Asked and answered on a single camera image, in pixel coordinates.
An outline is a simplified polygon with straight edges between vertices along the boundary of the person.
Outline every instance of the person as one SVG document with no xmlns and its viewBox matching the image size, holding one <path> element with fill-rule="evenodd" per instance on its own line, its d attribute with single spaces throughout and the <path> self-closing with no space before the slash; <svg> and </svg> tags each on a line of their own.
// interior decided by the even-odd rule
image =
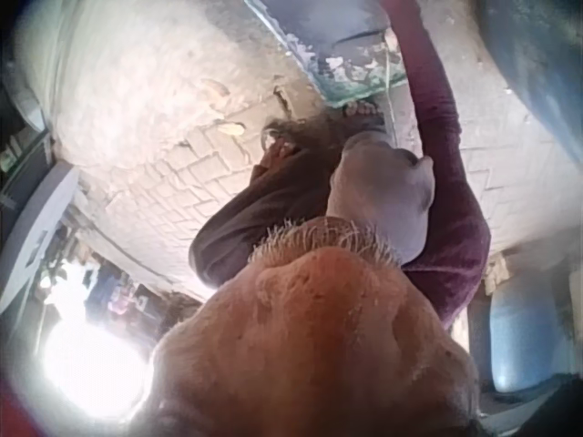
<svg viewBox="0 0 583 437">
<path fill-rule="evenodd" d="M 393 181 L 377 168 L 363 175 L 359 159 L 342 168 L 346 148 L 275 141 L 250 186 L 193 242 L 192 266 L 219 290 L 154 351 L 131 420 L 135 435 L 483 432 L 476 368 L 445 329 L 476 291 L 490 233 L 465 178 L 453 93 L 419 7 L 382 3 L 433 161 L 410 174 L 424 180 L 415 191 L 420 224 L 413 232 L 403 223 L 383 228 L 399 217 L 387 201 L 404 202 L 411 217 L 408 191 L 366 191 L 375 175 Z M 376 144 L 382 138 L 360 140 L 387 149 Z M 404 161 L 398 166 L 407 172 Z M 366 208 L 351 208 L 361 194 Z M 399 229 L 418 239 L 411 248 L 397 241 L 407 257 L 391 241 Z"/>
</svg>

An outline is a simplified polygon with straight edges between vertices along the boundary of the maroon sleeve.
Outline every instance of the maroon sleeve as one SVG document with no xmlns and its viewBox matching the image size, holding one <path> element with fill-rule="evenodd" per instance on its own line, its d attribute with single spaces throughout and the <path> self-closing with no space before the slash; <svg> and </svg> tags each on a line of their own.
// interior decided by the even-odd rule
<svg viewBox="0 0 583 437">
<path fill-rule="evenodd" d="M 415 0 L 382 0 L 395 31 L 414 101 L 424 154 L 435 163 L 435 202 L 422 255 L 404 266 L 445 326 L 474 296 L 490 231 L 465 178 L 454 95 Z"/>
</svg>

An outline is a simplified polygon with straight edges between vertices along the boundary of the brick floor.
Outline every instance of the brick floor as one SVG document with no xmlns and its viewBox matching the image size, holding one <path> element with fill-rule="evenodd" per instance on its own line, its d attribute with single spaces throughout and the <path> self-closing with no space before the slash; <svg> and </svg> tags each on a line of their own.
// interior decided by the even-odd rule
<svg viewBox="0 0 583 437">
<path fill-rule="evenodd" d="M 492 228 L 492 250 L 576 223 L 583 198 L 581 174 L 507 91 L 476 37 L 465 2 L 425 1 L 422 6 L 455 91 L 468 180 Z M 273 36 L 258 31 L 262 28 L 258 20 L 246 20 L 254 26 L 251 33 L 260 32 L 255 50 L 261 51 L 261 41 L 270 42 Z M 267 56 L 281 56 L 274 53 L 271 50 Z M 277 76 L 280 69 L 274 65 L 266 62 Z M 321 104 L 297 68 L 287 67 L 293 70 L 291 79 L 278 86 L 293 99 L 295 117 L 303 117 L 303 108 L 310 115 Z M 189 267 L 189 244 L 205 221 L 247 186 L 251 167 L 261 157 L 259 134 L 265 121 L 284 116 L 271 85 L 253 104 L 225 117 L 244 125 L 242 135 L 231 137 L 213 126 L 193 126 L 182 142 L 153 162 L 103 171 L 84 168 L 86 195 L 77 197 L 76 203 L 99 230 L 85 232 L 87 242 L 138 281 L 208 297 L 210 291 L 200 286 Z M 394 90 L 393 95 L 401 146 L 418 151 L 406 88 Z M 125 252 L 131 262 L 116 250 Z"/>
</svg>

